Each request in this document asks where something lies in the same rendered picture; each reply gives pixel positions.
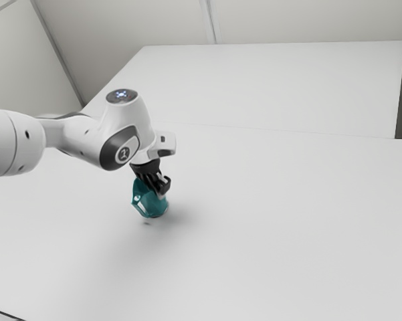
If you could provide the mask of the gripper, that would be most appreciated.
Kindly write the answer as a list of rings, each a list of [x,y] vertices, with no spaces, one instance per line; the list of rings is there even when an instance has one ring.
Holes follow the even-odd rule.
[[[164,199],[171,188],[171,179],[162,174],[160,164],[161,160],[157,158],[144,164],[130,163],[130,167],[138,179],[148,187],[157,189],[159,199]]]

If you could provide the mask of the teal faceted mug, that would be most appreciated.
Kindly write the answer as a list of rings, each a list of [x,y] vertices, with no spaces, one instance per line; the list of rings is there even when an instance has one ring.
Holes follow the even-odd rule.
[[[157,194],[138,178],[133,182],[131,204],[147,219],[164,215],[169,207],[166,197],[158,198]]]

